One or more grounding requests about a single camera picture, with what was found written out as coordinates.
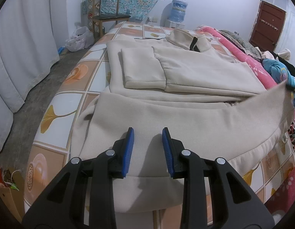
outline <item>door frame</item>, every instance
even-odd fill
[[[262,5],[263,5],[263,4],[266,4],[266,5],[269,5],[269,6],[273,7],[273,8],[275,8],[275,9],[280,9],[280,10],[284,11],[283,9],[281,9],[281,8],[279,8],[279,7],[277,7],[277,6],[273,5],[273,4],[271,4],[271,3],[268,3],[268,2],[266,2],[266,1],[261,0],[261,2],[260,2],[260,6],[259,6],[259,10],[258,10],[259,12],[258,12],[257,21],[256,21],[256,24],[255,24],[255,26],[254,26],[254,29],[253,29],[253,31],[252,31],[252,33],[251,33],[251,36],[250,36],[250,39],[249,39],[249,43],[251,43],[251,41],[252,41],[252,39],[253,39],[253,36],[254,36],[254,32],[256,31],[257,26],[258,26],[258,22],[260,21],[260,17],[261,17],[261,13],[262,13],[262,9],[261,9],[261,8],[262,8]],[[280,38],[281,33],[282,33],[282,31],[283,31],[283,27],[284,27],[284,24],[285,24],[285,20],[286,20],[286,18],[287,18],[287,14],[288,14],[288,12],[287,12],[287,11],[284,11],[284,12],[285,12],[285,14],[284,14],[283,25],[282,25],[282,28],[281,28],[281,31],[280,31],[280,34],[279,34],[278,40],[277,40],[277,42],[275,43],[275,48],[274,48],[274,50],[275,50],[276,47],[277,47],[277,43],[278,43],[278,41],[279,41],[279,38]]]

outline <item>patterned tablecloth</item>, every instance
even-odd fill
[[[41,191],[69,161],[72,127],[88,104],[110,82],[110,66],[106,42],[118,34],[134,38],[164,38],[172,29],[131,22],[117,24],[104,35],[78,62],[63,82],[38,127],[30,152],[25,180],[25,209],[29,209]],[[204,32],[219,52],[233,56],[219,39]],[[273,150],[244,176],[261,201],[266,202],[295,166],[295,154],[290,138],[285,134]],[[207,196],[208,221],[212,221],[211,197]],[[179,228],[182,207],[135,214],[116,214],[119,228],[174,229]]]

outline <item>white curtain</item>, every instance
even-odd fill
[[[49,0],[6,0],[0,10],[0,151],[13,113],[58,60]]]

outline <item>chair seat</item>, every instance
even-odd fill
[[[118,18],[130,18],[130,15],[127,14],[100,14],[97,16],[94,16],[94,20],[106,20],[106,19],[118,19]]]

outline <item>silver screw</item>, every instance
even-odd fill
[[[184,156],[189,156],[191,154],[191,151],[189,151],[189,150],[182,150],[182,154]]]
[[[111,149],[110,149],[110,150],[107,150],[107,151],[106,151],[106,155],[107,155],[107,156],[113,156],[114,154],[115,154],[114,150],[111,150]]]
[[[78,157],[74,157],[71,159],[72,164],[78,164],[80,162],[80,159]]]
[[[219,157],[219,158],[217,159],[217,162],[218,162],[219,164],[224,164],[226,161],[225,161],[225,159]]]

